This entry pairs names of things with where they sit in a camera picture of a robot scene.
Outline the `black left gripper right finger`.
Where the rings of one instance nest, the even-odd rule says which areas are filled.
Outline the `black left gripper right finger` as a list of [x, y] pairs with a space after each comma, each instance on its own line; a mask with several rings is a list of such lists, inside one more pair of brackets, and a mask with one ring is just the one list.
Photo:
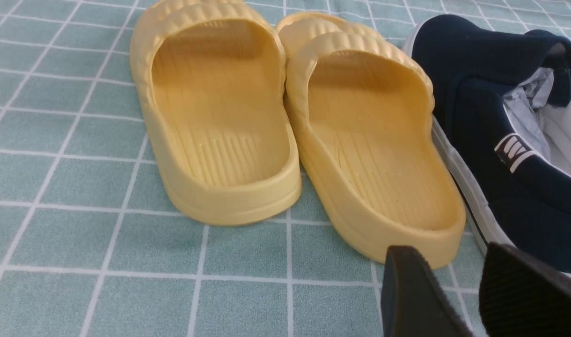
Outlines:
[[490, 337], [571, 337], [571, 278], [516, 247], [490, 243], [479, 313]]

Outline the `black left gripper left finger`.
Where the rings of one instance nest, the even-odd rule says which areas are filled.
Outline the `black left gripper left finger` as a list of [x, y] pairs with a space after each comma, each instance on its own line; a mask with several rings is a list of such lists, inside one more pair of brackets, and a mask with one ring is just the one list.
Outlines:
[[388, 247], [381, 291], [385, 337], [471, 337], [414, 247]]

